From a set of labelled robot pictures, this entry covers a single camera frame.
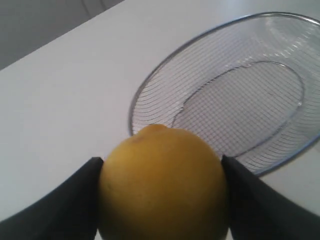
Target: white table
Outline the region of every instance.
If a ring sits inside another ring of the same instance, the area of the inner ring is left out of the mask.
[[[126,0],[0,71],[0,220],[128,137],[131,99],[164,57],[266,11],[320,19],[320,1]],[[314,147],[263,180],[320,215],[319,170]]]

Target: gray wall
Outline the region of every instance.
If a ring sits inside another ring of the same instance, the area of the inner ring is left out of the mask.
[[[0,70],[122,0],[0,0]]]

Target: metal sieve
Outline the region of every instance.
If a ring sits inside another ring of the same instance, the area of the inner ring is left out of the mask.
[[[320,135],[320,22],[246,16],[190,40],[135,94],[129,130],[187,129],[255,174],[292,159]]]

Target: wire mesh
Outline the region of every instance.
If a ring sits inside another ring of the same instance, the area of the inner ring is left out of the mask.
[[[320,23],[261,13],[212,29],[166,58],[130,109],[132,134],[184,128],[260,174],[320,133]]]

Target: wire mesh strainer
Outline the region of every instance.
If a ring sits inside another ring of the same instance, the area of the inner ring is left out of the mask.
[[[147,77],[129,130],[184,128],[261,174],[320,133],[320,23],[285,12],[229,22],[192,39]]]

